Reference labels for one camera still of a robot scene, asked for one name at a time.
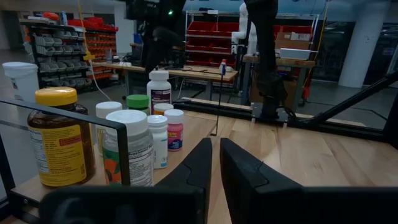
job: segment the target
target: white column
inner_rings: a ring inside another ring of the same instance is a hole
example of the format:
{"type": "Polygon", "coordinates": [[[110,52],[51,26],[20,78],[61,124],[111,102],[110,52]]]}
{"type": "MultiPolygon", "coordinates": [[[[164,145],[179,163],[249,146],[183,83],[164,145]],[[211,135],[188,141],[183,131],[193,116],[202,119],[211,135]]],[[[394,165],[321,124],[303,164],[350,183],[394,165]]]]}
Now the white column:
{"type": "Polygon", "coordinates": [[[362,87],[389,6],[389,0],[359,6],[339,85],[362,87]]]}
{"type": "Polygon", "coordinates": [[[125,19],[126,4],[124,2],[114,2],[114,22],[115,26],[119,27],[116,33],[116,51],[120,53],[131,52],[130,44],[133,43],[135,22],[125,19]]]}

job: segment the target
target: desk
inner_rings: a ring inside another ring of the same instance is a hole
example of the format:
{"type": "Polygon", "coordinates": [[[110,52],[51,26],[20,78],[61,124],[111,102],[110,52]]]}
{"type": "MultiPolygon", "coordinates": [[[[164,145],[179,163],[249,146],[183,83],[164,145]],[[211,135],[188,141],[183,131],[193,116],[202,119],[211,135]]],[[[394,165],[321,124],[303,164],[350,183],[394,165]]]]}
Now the desk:
{"type": "MultiPolygon", "coordinates": [[[[201,102],[218,103],[203,100],[201,102]]],[[[224,104],[224,106],[250,108],[232,104],[224,104]]],[[[184,149],[169,154],[170,161],[173,159],[173,162],[170,162],[168,168],[155,172],[156,182],[173,170],[200,139],[214,128],[215,115],[193,111],[186,111],[185,115],[185,119],[188,119],[185,122],[200,126],[200,131],[197,131],[197,127],[189,128],[185,125],[184,149]],[[190,149],[184,152],[188,144],[190,149]]],[[[282,128],[223,116],[220,117],[218,133],[217,136],[210,136],[213,144],[213,163],[208,211],[209,224],[231,223],[220,172],[221,138],[230,138],[276,171],[305,186],[398,185],[398,163],[396,162],[398,151],[383,142],[290,127],[282,128]]],[[[102,167],[98,167],[96,175],[103,175],[101,169],[102,167]]],[[[29,194],[40,200],[49,190],[37,181],[38,179],[34,179],[36,187],[25,185],[15,188],[14,191],[29,194]]],[[[1,224],[5,223],[22,222],[10,217],[1,222],[1,224]]]]}
{"type": "MultiPolygon", "coordinates": [[[[258,56],[250,56],[246,55],[243,57],[243,62],[248,63],[244,69],[244,76],[243,76],[243,92],[241,98],[241,104],[246,104],[248,100],[248,91],[249,91],[249,82],[250,79],[250,64],[251,63],[258,63],[258,56]]],[[[302,93],[303,93],[303,84],[305,79],[305,74],[309,68],[313,68],[315,66],[314,61],[305,61],[305,60],[294,60],[294,59],[283,59],[277,58],[276,59],[277,66],[284,66],[284,67],[293,67],[293,68],[300,68],[300,75],[298,76],[297,80],[297,88],[294,93],[294,100],[293,100],[293,107],[292,110],[296,112],[296,109],[299,105],[302,93]]]]}
{"type": "MultiPolygon", "coordinates": [[[[138,66],[123,66],[119,65],[118,63],[93,63],[93,66],[103,66],[103,67],[108,67],[108,68],[116,68],[116,69],[122,69],[124,71],[133,71],[133,72],[139,72],[139,73],[145,73],[145,68],[138,67],[138,66]]],[[[211,68],[211,67],[198,67],[198,66],[185,66],[187,70],[167,70],[169,71],[170,75],[176,75],[179,77],[188,77],[188,78],[197,78],[197,79],[202,79],[202,80],[207,80],[207,85],[206,85],[206,99],[211,100],[211,95],[213,92],[213,81],[221,81],[221,75],[219,75],[219,70],[218,68],[211,68]]],[[[232,72],[226,72],[226,74],[223,77],[223,81],[231,81],[234,79],[234,77],[238,74],[238,71],[232,71],[232,72]]],[[[127,86],[127,94],[131,95],[133,94],[132,92],[132,81],[129,79],[129,75],[125,73],[126,77],[126,86],[127,86]]]]}

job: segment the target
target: white pill bottle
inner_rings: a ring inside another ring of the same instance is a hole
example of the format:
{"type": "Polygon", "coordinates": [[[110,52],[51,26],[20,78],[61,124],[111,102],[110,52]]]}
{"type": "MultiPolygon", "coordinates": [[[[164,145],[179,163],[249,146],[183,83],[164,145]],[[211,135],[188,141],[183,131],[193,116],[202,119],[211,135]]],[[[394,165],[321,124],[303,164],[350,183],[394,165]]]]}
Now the white pill bottle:
{"type": "Polygon", "coordinates": [[[172,85],[168,71],[151,71],[150,82],[147,84],[147,95],[149,96],[150,113],[154,114],[154,105],[158,103],[172,103],[172,85]]]}

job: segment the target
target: pink label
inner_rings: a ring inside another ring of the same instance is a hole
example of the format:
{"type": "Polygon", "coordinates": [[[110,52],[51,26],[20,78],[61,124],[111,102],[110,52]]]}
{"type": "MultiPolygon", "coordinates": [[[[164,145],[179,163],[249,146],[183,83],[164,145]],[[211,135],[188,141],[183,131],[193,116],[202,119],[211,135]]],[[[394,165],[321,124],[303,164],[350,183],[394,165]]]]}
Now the pink label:
{"type": "Polygon", "coordinates": [[[168,131],[169,141],[168,149],[169,151],[178,151],[182,148],[182,130],[181,131],[168,131]]]}

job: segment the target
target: pill bottle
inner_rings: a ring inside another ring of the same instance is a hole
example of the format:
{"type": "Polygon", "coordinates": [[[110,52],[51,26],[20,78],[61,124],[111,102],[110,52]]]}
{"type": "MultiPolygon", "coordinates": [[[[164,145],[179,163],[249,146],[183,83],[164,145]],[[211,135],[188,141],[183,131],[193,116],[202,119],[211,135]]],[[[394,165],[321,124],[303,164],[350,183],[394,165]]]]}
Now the pill bottle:
{"type": "Polygon", "coordinates": [[[130,110],[139,110],[147,115],[150,115],[150,111],[148,108],[149,96],[147,95],[129,95],[126,98],[126,104],[130,110]]]}
{"type": "Polygon", "coordinates": [[[154,106],[154,114],[164,115],[164,111],[174,109],[174,106],[170,103],[158,103],[154,106]]]}
{"type": "Polygon", "coordinates": [[[150,115],[148,125],[154,137],[154,168],[165,168],[167,167],[167,118],[162,115],[150,115]]]}
{"type": "Polygon", "coordinates": [[[150,82],[147,84],[150,113],[154,114],[154,105],[158,103],[172,103],[172,86],[167,81],[168,71],[151,71],[150,82]]]}
{"type": "MultiPolygon", "coordinates": [[[[35,92],[37,104],[80,114],[74,88],[51,87],[35,92]]],[[[95,173],[90,124],[44,111],[32,111],[27,119],[42,184],[62,187],[82,184],[95,173]]]]}
{"type": "MultiPolygon", "coordinates": [[[[106,115],[121,109],[122,109],[122,104],[113,101],[97,103],[97,105],[95,105],[95,113],[97,117],[103,119],[105,119],[106,115]]],[[[98,152],[101,156],[103,152],[102,142],[104,141],[105,132],[106,132],[105,130],[106,128],[104,126],[97,124],[95,125],[95,131],[97,134],[97,141],[98,141],[98,152]]]]}
{"type": "MultiPolygon", "coordinates": [[[[108,114],[106,119],[126,125],[130,184],[132,186],[153,186],[154,139],[148,129],[147,115],[138,110],[120,110],[108,114]]],[[[108,185],[120,185],[122,179],[118,135],[115,129],[106,128],[103,149],[106,183],[108,185]]]]}
{"type": "Polygon", "coordinates": [[[171,109],[164,112],[167,117],[167,132],[168,141],[167,149],[170,152],[179,151],[182,148],[182,134],[183,134],[183,118],[184,112],[182,110],[171,109]]]}

